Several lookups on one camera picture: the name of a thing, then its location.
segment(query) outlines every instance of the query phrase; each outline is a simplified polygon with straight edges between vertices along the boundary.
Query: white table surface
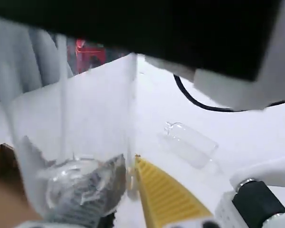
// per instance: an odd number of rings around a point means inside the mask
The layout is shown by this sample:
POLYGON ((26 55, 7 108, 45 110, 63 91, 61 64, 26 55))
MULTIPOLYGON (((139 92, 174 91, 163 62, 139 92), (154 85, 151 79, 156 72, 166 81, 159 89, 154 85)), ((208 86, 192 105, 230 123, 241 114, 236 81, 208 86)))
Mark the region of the white table surface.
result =
MULTIPOLYGON (((116 74, 135 72, 133 65, 133 59, 124 57, 69 79, 68 89, 72 91, 69 105, 72 151, 77 154, 89 154, 90 151, 87 151, 87 148, 91 147, 95 150, 101 146, 95 143, 97 136, 91 136, 91 129, 97 130, 104 115, 97 112, 95 107, 102 105, 108 97, 97 96, 102 94, 103 90, 93 85, 95 77, 100 78, 99 75, 103 75, 100 83, 104 83, 107 79, 114 80, 112 76, 116 74), (97 121, 91 120, 94 117, 97 117, 97 121)), ((222 192, 231 189, 228 176, 232 172, 240 167, 285 155, 285 105, 268 108, 263 112, 238 114, 204 111, 191 104, 180 93, 171 73, 145 63, 143 57, 138 57, 136 80, 137 144, 135 152, 177 179, 200 198, 211 211, 216 207, 222 192), (175 154, 166 153, 158 140, 158 136, 164 133, 166 121, 184 123, 215 140, 219 144, 215 159, 226 175, 205 178, 175 154)), ((213 104, 208 98, 195 91, 189 82, 184 84, 197 99, 213 104)), ((28 135, 48 160, 55 159, 60 149, 58 88, 58 85, 50 85, 24 94, 17 100, 14 107, 17 123, 19 123, 19 133, 28 135)), ((105 88, 107 92, 115 92, 111 87, 105 88)), ((3 142, 12 144, 0 107, 0 144, 3 142)), ((275 189, 275 193, 285 203, 285 189, 275 189)), ((127 209, 129 213, 135 214, 135 216, 121 215, 129 224, 143 220, 139 202, 124 201, 121 204, 121 210, 127 209)))

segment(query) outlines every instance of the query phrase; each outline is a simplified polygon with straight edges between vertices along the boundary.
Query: black cable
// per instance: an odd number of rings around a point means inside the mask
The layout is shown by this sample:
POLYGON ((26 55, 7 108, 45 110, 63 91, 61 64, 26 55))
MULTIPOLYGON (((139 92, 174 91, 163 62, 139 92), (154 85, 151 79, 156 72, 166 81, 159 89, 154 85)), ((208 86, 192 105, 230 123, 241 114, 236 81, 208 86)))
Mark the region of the black cable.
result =
MULTIPOLYGON (((177 87, 180 89, 182 94, 184 94, 185 97, 189 101, 191 101, 194 105, 196 105, 196 106, 198 106, 198 107, 200 107, 202 109, 205 109, 205 110, 208 110, 208 111, 213 111, 213 112, 221 112, 221 113, 238 113, 238 112, 245 112, 246 111, 246 110, 234 111, 234 110, 232 110, 230 108, 219 108, 219 107, 212 107, 212 106, 205 105, 205 104, 197 101, 196 99, 194 99, 190 95, 190 93, 186 90, 186 88, 184 87, 183 83, 181 82, 180 77, 174 75, 174 79, 175 79, 177 87)), ((282 104, 285 104, 285 101, 274 102, 274 103, 270 104, 267 107, 272 107, 272 106, 277 106, 277 105, 282 105, 282 104)))

